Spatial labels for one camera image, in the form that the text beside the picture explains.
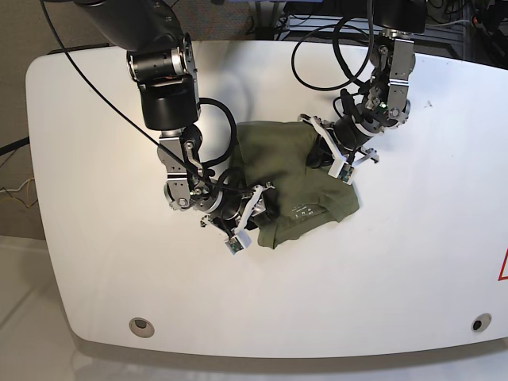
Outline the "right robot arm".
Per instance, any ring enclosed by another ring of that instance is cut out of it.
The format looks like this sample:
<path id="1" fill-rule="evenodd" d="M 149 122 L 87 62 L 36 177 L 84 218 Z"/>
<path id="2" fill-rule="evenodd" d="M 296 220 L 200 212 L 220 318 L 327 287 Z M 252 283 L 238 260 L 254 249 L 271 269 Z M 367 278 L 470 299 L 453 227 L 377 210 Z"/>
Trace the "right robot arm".
<path id="1" fill-rule="evenodd" d="M 252 230 L 273 222 L 277 209 L 247 188 L 243 171 L 231 167 L 221 175 L 213 168 L 229 160 L 237 145 L 237 126 L 221 102 L 198 96 L 197 68 L 191 37 L 165 1 L 78 1 L 77 6 L 112 43 L 126 50 L 132 80 L 140 92 L 147 129 L 160 132 L 158 156 L 167 170 L 164 193 L 174 210 L 194 208 L 206 214 L 228 237 L 241 221 Z M 203 161 L 202 132 L 196 125 L 201 107 L 215 106 L 230 127 L 223 153 Z"/>

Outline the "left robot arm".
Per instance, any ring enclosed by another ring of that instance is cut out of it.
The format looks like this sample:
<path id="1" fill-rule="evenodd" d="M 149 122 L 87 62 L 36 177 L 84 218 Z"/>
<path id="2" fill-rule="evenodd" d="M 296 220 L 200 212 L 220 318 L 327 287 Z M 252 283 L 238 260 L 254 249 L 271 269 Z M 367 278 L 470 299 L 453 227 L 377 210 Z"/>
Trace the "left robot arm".
<path id="1" fill-rule="evenodd" d="M 410 115 L 409 77 L 416 64 L 411 37 L 424 33 L 426 14 L 424 1 L 368 1 L 368 50 L 357 72 L 350 70 L 339 43 L 353 15 L 346 13 L 332 25 L 333 54 L 346 80 L 331 88 L 340 93 L 333 100 L 337 121 L 299 118 L 317 133 L 307 167 L 326 167 L 330 176 L 346 182 L 361 163 L 379 160 L 377 151 L 365 145 Z"/>

